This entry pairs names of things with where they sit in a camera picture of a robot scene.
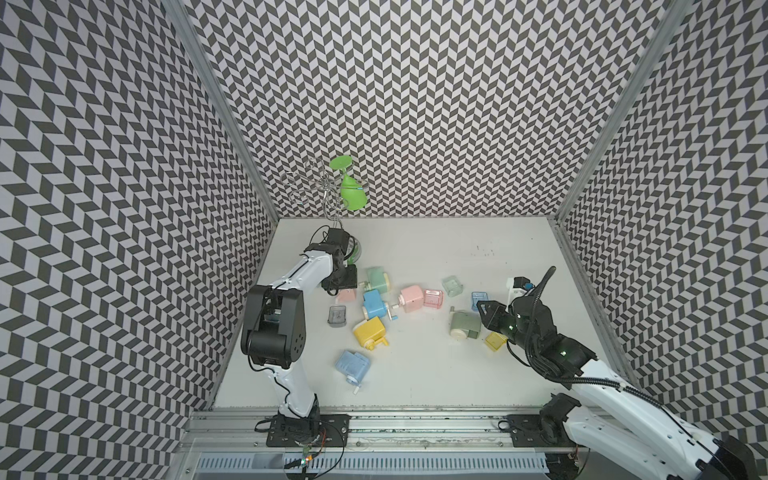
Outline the pink transparent tray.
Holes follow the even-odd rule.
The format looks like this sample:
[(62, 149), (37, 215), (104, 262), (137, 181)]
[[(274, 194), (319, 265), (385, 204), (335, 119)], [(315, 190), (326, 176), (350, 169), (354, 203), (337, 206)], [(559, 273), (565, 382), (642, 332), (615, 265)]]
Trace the pink transparent tray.
[(440, 309), (444, 302), (444, 292), (437, 289), (425, 289), (423, 306), (425, 308)]

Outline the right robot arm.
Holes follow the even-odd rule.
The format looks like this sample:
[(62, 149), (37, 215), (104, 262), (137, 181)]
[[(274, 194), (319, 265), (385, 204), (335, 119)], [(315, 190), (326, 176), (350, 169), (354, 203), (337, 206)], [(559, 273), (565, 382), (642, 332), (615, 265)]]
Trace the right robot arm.
[(477, 304), (483, 326), (521, 348), (526, 364), (563, 387), (539, 411), (537, 437), (601, 454), (640, 479), (756, 479), (752, 450), (671, 413), (578, 340), (560, 333), (550, 309), (527, 295)]

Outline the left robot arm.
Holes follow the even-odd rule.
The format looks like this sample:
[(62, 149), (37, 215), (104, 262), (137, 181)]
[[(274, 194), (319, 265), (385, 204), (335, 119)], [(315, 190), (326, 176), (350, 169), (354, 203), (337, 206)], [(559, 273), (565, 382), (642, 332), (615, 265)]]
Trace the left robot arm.
[(247, 294), (240, 350), (253, 372), (270, 378), (284, 417), (308, 420), (319, 410), (300, 362), (307, 343), (305, 297), (317, 288), (334, 296), (357, 285), (357, 267), (350, 263), (352, 242), (342, 227), (329, 226), (286, 274), (253, 286)]

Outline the mint green pencil sharpener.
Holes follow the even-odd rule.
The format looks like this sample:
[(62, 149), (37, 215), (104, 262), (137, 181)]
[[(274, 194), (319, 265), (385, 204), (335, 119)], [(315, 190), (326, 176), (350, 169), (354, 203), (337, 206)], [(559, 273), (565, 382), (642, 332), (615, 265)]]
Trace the mint green pencil sharpener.
[(387, 294), (391, 290), (389, 275), (383, 267), (370, 267), (366, 270), (364, 289), (366, 291), (375, 290), (382, 295)]

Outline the yellow transparent tray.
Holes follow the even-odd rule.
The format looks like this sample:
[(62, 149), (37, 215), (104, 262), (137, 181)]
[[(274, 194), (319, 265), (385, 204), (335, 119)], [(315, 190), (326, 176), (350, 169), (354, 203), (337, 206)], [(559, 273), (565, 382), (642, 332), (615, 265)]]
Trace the yellow transparent tray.
[(498, 352), (507, 343), (507, 338), (497, 332), (491, 332), (484, 338), (484, 344), (493, 352)]

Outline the grey transparent tray left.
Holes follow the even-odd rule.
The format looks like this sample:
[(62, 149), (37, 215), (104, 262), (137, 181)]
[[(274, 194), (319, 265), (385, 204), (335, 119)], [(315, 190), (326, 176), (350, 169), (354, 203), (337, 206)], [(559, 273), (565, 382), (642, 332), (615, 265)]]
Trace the grey transparent tray left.
[(347, 324), (345, 305), (332, 305), (329, 307), (327, 323), (332, 328), (342, 328)]

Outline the blue transparent tray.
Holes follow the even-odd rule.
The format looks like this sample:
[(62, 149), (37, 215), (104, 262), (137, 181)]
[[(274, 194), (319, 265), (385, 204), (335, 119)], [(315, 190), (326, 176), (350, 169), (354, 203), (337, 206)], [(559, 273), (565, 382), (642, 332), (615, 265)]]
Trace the blue transparent tray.
[(479, 311), (478, 303), (482, 301), (488, 301), (488, 294), (484, 291), (473, 291), (471, 293), (471, 309), (474, 312)]

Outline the yellow pencil sharpener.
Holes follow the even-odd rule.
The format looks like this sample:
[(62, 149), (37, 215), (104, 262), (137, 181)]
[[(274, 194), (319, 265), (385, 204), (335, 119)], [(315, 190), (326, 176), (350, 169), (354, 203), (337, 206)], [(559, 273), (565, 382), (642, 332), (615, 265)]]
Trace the yellow pencil sharpener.
[(373, 351), (377, 346), (388, 346), (387, 330), (379, 317), (373, 317), (358, 323), (352, 330), (359, 345)]

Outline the light blue pencil sharpener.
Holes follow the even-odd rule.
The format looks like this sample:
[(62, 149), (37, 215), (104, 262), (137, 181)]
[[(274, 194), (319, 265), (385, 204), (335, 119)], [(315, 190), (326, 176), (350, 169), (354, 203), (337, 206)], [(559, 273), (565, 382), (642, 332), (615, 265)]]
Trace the light blue pencil sharpener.
[(354, 387), (355, 394), (361, 389), (370, 366), (371, 361), (367, 356), (348, 350), (344, 351), (335, 363), (336, 370)]

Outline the green snack packet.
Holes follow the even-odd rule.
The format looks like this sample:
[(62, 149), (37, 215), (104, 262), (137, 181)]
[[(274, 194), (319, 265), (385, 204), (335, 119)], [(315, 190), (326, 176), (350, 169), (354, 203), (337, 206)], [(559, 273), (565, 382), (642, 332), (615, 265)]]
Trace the green snack packet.
[(350, 238), (346, 261), (348, 264), (356, 264), (362, 255), (361, 243), (355, 238)]

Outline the green plastic cup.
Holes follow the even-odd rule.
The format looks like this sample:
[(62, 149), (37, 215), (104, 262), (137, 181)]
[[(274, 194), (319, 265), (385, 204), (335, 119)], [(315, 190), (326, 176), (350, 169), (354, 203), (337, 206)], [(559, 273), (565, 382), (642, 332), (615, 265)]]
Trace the green plastic cup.
[(362, 210), (368, 203), (368, 197), (363, 186), (348, 173), (354, 161), (355, 158), (353, 156), (342, 155), (333, 158), (329, 162), (331, 170), (342, 174), (339, 193), (342, 204), (349, 211)]

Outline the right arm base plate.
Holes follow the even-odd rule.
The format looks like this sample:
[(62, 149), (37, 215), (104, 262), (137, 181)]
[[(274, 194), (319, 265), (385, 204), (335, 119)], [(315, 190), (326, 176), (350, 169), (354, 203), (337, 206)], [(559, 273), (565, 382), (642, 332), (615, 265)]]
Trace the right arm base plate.
[(507, 431), (515, 447), (569, 448), (576, 444), (569, 438), (563, 421), (554, 417), (512, 414), (505, 417)]

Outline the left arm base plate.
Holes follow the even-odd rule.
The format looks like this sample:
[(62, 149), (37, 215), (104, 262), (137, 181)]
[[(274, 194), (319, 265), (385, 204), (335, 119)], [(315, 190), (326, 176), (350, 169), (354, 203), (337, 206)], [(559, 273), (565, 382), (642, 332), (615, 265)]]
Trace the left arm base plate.
[(268, 447), (288, 448), (304, 445), (345, 447), (351, 417), (346, 414), (321, 414), (311, 419), (298, 419), (277, 414), (267, 430)]

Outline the aluminium front rail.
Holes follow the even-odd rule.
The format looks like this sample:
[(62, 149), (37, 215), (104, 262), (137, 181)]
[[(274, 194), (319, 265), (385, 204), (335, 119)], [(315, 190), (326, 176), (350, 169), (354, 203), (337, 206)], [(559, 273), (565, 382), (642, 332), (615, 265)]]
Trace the aluminium front rail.
[[(326, 414), (350, 417), (347, 449), (374, 451), (565, 452), (572, 446), (527, 445), (533, 433), (510, 427), (510, 414), (534, 415), (536, 407), (326, 408)], [(265, 451), (267, 435), (254, 430), (272, 408), (221, 408), (195, 412), (185, 425), (176, 451)]]

